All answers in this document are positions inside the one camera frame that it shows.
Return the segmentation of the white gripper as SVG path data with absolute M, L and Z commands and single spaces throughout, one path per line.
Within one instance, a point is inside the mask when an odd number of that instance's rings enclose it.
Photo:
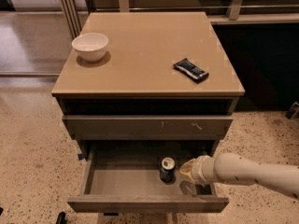
M 199 185 L 208 185 L 214 182 L 217 177 L 214 172 L 214 158 L 199 156 L 181 165 L 179 172 L 187 176 L 191 181 Z

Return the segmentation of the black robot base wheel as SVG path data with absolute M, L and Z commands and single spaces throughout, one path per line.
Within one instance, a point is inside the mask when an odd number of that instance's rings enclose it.
M 299 102 L 296 101 L 292 104 L 290 109 L 286 112 L 285 117 L 287 119 L 296 119 L 299 115 Z

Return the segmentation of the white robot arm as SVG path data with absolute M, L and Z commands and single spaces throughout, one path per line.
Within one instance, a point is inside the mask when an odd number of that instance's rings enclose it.
M 288 197 L 299 199 L 299 166 L 251 161 L 234 153 L 218 157 L 199 156 L 179 169 L 195 184 L 260 185 Z

